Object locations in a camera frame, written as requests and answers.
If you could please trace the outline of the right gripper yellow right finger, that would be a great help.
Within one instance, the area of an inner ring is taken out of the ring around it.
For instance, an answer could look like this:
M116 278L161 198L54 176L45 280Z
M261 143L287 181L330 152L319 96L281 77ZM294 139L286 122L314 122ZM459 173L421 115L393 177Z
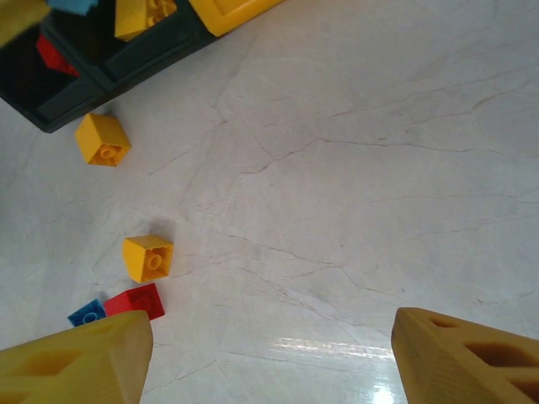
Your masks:
M410 403L536 403L538 341L416 307L391 335Z

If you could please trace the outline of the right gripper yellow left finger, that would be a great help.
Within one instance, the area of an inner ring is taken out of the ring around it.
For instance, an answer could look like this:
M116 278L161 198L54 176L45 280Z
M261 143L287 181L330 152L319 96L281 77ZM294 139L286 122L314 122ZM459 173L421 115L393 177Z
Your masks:
M1 352L3 403L138 403L152 357L145 311L126 311Z

